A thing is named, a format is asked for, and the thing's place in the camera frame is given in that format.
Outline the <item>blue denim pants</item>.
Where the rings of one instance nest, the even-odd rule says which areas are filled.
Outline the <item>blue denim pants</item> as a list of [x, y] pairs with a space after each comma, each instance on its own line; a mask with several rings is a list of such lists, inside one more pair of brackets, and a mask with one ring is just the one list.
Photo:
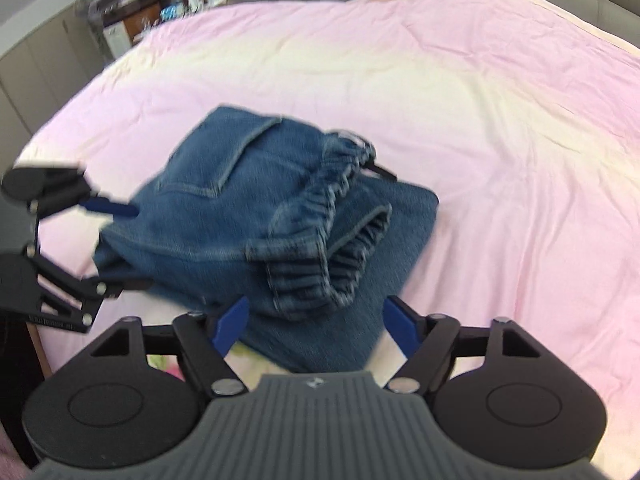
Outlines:
[[191, 310], [246, 298], [242, 343], [286, 370], [360, 370], [439, 205], [374, 161], [356, 134], [218, 107], [136, 193], [138, 214], [104, 226], [94, 263]]

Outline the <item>beige wardrobe cabinets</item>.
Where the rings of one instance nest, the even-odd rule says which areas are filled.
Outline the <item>beige wardrobe cabinets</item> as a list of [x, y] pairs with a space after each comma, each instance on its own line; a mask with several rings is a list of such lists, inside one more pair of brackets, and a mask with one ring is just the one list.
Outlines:
[[104, 67], [86, 20], [68, 6], [1, 57], [1, 167]]

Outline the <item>white bedside cabinet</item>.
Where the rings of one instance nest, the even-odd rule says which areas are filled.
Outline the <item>white bedside cabinet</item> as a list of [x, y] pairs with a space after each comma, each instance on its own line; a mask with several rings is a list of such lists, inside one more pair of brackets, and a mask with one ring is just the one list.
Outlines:
[[113, 58], [120, 58], [131, 49], [131, 40], [123, 22], [105, 27], [103, 37]]

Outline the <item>wooden nightstand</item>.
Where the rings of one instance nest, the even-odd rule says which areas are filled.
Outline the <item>wooden nightstand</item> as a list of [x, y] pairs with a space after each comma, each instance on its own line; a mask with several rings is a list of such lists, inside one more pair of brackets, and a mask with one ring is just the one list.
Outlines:
[[162, 21], [160, 12], [162, 12], [163, 8], [160, 3], [154, 3], [128, 15], [124, 19], [126, 32], [133, 46], [142, 40], [146, 30], [151, 29]]

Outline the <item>pink floral bed cover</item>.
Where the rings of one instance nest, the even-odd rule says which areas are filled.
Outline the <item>pink floral bed cover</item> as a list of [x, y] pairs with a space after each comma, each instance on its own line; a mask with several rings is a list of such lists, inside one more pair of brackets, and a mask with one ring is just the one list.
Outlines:
[[608, 409], [594, 461], [639, 469], [639, 51], [544, 0], [232, 4], [155, 29], [20, 162], [119, 198], [219, 104], [361, 134], [439, 199], [401, 296], [513, 318]]

